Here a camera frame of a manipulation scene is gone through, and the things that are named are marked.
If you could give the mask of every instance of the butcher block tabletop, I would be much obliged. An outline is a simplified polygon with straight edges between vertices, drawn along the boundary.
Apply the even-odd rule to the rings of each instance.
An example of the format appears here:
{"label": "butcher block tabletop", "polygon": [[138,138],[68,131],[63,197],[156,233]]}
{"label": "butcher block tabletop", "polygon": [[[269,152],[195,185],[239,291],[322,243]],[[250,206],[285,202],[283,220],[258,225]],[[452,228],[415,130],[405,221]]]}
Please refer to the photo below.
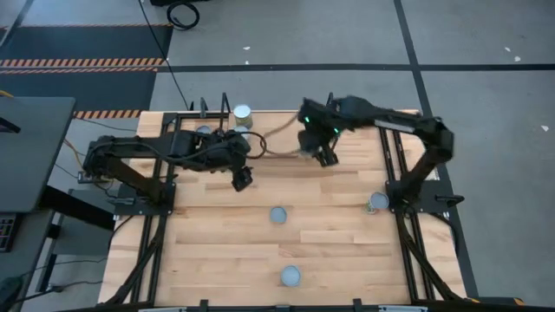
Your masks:
{"label": "butcher block tabletop", "polygon": [[[163,114],[143,112],[137,134],[160,135]],[[255,111],[252,131],[267,133],[294,114]],[[182,128],[202,125],[214,129],[218,121],[187,119]],[[231,115],[224,128],[233,126]],[[294,122],[271,136],[268,149],[297,149],[302,128]],[[258,153],[259,138],[251,135],[248,140],[251,154]],[[391,135],[389,142],[395,150]],[[402,135],[402,144],[410,169],[423,145],[411,135]],[[326,168],[302,157],[248,159],[254,181],[242,192],[233,189],[229,172],[176,169],[175,207],[167,220],[155,306],[199,306],[201,299],[211,306],[350,305],[354,298],[363,304],[410,303],[395,216],[365,211],[370,194],[385,192],[387,179],[377,129],[345,131],[336,153],[339,165]],[[152,175],[152,160],[133,159],[131,164]],[[275,206],[287,211],[284,224],[270,221]],[[466,296],[449,227],[429,215],[419,217],[430,263],[454,292]],[[135,266],[143,222],[144,217],[136,216],[115,234],[99,302],[111,297]],[[288,265],[300,269],[297,287],[280,280]],[[415,274],[423,297],[420,270]],[[149,275],[147,268],[141,300],[146,299]]]}

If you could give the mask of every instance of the striped floor tape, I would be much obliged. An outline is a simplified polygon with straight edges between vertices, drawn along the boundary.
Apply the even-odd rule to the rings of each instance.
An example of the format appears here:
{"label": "striped floor tape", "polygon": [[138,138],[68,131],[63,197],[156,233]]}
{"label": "striped floor tape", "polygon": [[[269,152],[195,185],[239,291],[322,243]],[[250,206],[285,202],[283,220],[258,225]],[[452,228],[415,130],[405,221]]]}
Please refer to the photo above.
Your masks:
{"label": "striped floor tape", "polygon": [[20,67],[111,67],[111,66],[159,66],[163,58],[99,58],[99,59],[34,59],[0,60],[0,68]]}
{"label": "striped floor tape", "polygon": [[[167,26],[173,27],[171,23],[151,23],[150,26]],[[145,23],[129,23],[129,24],[25,24],[19,26],[25,27],[148,27]]]}
{"label": "striped floor tape", "polygon": [[6,75],[25,75],[25,74],[71,74],[71,73],[113,73],[113,72],[134,72],[134,71],[153,71],[157,68],[74,68],[74,69],[11,69],[0,70],[0,74]]}
{"label": "striped floor tape", "polygon": [[142,112],[141,109],[80,111],[80,112],[73,112],[73,117],[76,119],[137,118],[140,116],[140,112]]}

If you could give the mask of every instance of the concrete floor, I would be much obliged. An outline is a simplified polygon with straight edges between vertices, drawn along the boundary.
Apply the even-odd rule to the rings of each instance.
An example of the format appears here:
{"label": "concrete floor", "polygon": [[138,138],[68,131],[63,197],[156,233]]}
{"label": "concrete floor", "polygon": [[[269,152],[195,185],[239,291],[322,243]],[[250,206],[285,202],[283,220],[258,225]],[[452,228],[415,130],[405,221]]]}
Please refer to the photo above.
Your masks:
{"label": "concrete floor", "polygon": [[[5,3],[0,3],[0,12]],[[165,22],[163,9],[145,5],[151,23]],[[420,64],[555,62],[553,1],[402,0],[402,5]],[[392,0],[212,0],[198,3],[198,8],[199,26],[173,34],[169,59],[174,66],[247,61],[408,64]],[[135,0],[35,0],[23,23],[143,22]],[[467,198],[459,211],[480,295],[517,296],[532,305],[555,306],[551,291],[555,73],[422,75],[432,111],[456,134],[455,157],[447,167],[455,193]],[[222,92],[232,103],[280,109],[298,107],[304,96],[325,101],[332,91],[336,96],[365,97],[384,107],[421,108],[410,72],[178,73],[176,78],[189,101],[204,96],[209,107],[218,105]],[[169,74],[158,74],[151,109],[183,109]],[[103,122],[127,128],[137,124],[136,120]],[[84,151],[89,141],[106,133],[124,135],[74,120],[69,139]],[[73,174],[77,171],[65,147],[58,164]],[[82,187],[58,169],[50,184],[63,190]],[[102,272],[102,264],[70,264],[57,268],[53,281],[95,281]],[[98,291],[98,286],[80,286],[23,308],[92,306]],[[72,302],[75,296],[78,303]]]}

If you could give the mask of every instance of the can lid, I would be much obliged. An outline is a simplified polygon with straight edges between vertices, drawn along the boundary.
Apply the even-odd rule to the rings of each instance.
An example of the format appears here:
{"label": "can lid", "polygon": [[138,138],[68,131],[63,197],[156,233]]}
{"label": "can lid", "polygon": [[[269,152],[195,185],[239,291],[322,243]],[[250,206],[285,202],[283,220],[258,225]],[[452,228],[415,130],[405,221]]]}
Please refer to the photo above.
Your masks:
{"label": "can lid", "polygon": [[389,198],[388,195],[375,192],[370,196],[370,205],[375,209],[388,209],[389,208]]}
{"label": "can lid", "polygon": [[288,265],[281,271],[281,282],[288,287],[298,286],[301,282],[301,271],[295,265]]}
{"label": "can lid", "polygon": [[245,126],[235,126],[233,127],[233,130],[235,130],[236,132],[248,132],[249,129]]}
{"label": "can lid", "polygon": [[251,108],[245,104],[237,105],[233,109],[233,114],[238,118],[244,118],[251,114]]}
{"label": "can lid", "polygon": [[287,211],[283,207],[273,207],[270,210],[270,221],[285,223],[287,221]]}
{"label": "can lid", "polygon": [[200,133],[210,133],[212,131],[212,129],[210,128],[210,126],[204,125],[204,126],[200,126],[197,128],[197,132]]}

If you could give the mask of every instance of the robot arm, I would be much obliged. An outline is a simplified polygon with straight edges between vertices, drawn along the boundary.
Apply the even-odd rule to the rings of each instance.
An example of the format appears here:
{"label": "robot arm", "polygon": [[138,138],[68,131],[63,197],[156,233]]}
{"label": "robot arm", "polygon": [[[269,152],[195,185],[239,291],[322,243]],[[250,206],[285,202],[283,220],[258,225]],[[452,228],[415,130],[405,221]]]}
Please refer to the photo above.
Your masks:
{"label": "robot arm", "polygon": [[145,178],[122,159],[161,159],[169,165],[195,172],[230,170],[232,185],[237,192],[251,182],[251,169],[245,166],[251,147],[234,131],[226,133],[197,133],[179,130],[158,138],[115,138],[103,136],[91,142],[83,169],[89,176],[107,176],[133,187],[153,204],[164,200],[165,184],[158,179]]}
{"label": "robot arm", "polygon": [[326,106],[304,99],[297,116],[305,127],[298,134],[301,149],[318,159],[322,166],[338,163],[330,142],[345,129],[355,131],[363,127],[382,127],[419,137],[426,152],[413,170],[402,176],[399,183],[388,186],[393,205],[399,204],[399,201],[414,203],[426,177],[439,164],[453,157],[454,135],[440,118],[424,118],[417,114],[376,107],[354,96],[333,100]]}

